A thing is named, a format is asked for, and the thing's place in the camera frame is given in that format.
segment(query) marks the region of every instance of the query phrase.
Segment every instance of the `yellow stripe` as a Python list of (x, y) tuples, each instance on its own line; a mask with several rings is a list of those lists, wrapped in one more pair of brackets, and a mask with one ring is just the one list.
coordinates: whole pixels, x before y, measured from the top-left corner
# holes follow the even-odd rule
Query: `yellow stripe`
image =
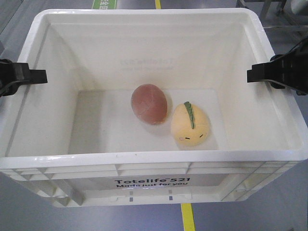
[(162, 8), (162, 6), (160, 5), (160, 0), (155, 0), (155, 7), (156, 7), (156, 9)]
[(184, 231), (195, 231), (192, 204), (181, 204)]

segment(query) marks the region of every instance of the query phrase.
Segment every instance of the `floor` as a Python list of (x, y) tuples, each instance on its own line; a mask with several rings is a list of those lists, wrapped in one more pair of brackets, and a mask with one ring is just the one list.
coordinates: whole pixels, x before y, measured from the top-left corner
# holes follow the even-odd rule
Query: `floor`
[[(235, 0), (161, 0), (163, 9), (234, 7)], [(248, 4), (259, 13), (261, 3)], [(279, 24), (273, 3), (265, 25)], [(5, 50), (0, 56), (17, 61), (34, 16), (52, 8), (90, 9), (92, 0), (24, 0), (0, 34)], [(118, 0), (121, 9), (154, 9), (154, 0)], [(297, 17), (306, 23), (306, 17)], [(267, 31), (276, 54), (297, 42), (296, 34)], [(308, 124), (308, 96), (296, 96)], [(243, 202), (193, 204), (197, 231), (307, 230), (308, 161), (304, 161)], [(0, 174), (1, 231), (179, 231), (180, 205), (137, 205), (55, 208)]]

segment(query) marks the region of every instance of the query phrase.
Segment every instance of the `storage bin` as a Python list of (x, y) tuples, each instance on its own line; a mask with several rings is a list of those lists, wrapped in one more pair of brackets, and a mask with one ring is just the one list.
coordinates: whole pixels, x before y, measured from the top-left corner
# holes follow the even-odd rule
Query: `storage bin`
[[(241, 201), (307, 159), (308, 129), (289, 90), (247, 83), (274, 55), (247, 9), (47, 10), (19, 57), (48, 83), (5, 97), (0, 171), (55, 206)], [(167, 96), (165, 123), (142, 123), (132, 92)], [(210, 135), (179, 148), (179, 103)]]

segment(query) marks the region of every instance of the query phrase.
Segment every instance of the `egg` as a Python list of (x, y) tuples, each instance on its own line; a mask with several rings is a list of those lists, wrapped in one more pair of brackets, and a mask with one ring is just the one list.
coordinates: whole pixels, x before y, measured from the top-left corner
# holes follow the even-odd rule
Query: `egg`
[(167, 116), (165, 94), (153, 84), (143, 84), (134, 90), (131, 107), (136, 117), (147, 124), (163, 123)]

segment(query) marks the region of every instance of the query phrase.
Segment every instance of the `toy face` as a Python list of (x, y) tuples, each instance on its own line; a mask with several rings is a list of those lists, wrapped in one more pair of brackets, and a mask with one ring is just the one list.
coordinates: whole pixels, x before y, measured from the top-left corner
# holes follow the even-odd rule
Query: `toy face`
[(185, 146), (196, 146), (202, 143), (208, 135), (208, 126), (196, 124), (192, 129), (190, 126), (185, 126), (174, 134), (174, 138), (178, 144)]
[(174, 110), (171, 134), (178, 144), (196, 146), (209, 134), (209, 122), (205, 113), (197, 106), (186, 102)]

